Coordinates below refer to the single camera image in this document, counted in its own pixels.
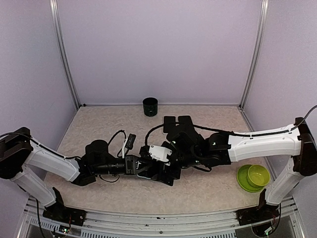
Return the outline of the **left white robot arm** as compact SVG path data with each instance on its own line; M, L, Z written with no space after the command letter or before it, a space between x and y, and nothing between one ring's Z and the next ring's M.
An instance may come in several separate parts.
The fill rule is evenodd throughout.
M66 181L86 186L101 175L143 175L152 177L155 163L149 157L130 155L116 158L108 151L108 143L94 140L85 147L83 157L67 157L35 140L30 130L22 127L0 137L0 177L16 183L36 198L58 220L69 216L60 192L49 188L30 167L37 167L64 178Z

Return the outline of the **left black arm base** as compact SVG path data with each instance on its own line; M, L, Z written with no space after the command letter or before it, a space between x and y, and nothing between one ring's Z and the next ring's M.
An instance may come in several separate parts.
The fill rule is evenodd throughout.
M55 203L45 206L43 217L69 225L83 226L87 212L82 209L67 207L64 205L60 192L53 187L56 196Z

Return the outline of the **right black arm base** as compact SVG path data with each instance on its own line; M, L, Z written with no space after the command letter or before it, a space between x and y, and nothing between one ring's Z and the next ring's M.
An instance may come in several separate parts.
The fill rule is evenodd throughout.
M279 205L268 205L265 199L266 188L260 193L259 204L236 211L240 226L272 219L280 215Z

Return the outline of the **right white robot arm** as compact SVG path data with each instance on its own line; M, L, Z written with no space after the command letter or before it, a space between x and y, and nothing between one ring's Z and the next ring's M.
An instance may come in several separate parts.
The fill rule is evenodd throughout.
M213 167L230 165L249 158L288 155L289 160L273 184L261 192L259 205L253 209L264 220L303 178L317 173L317 146L304 118L294 124L255 132L213 130L204 139L191 120L174 119L163 124L166 145L150 145L148 155L164 169L195 167L210 172Z

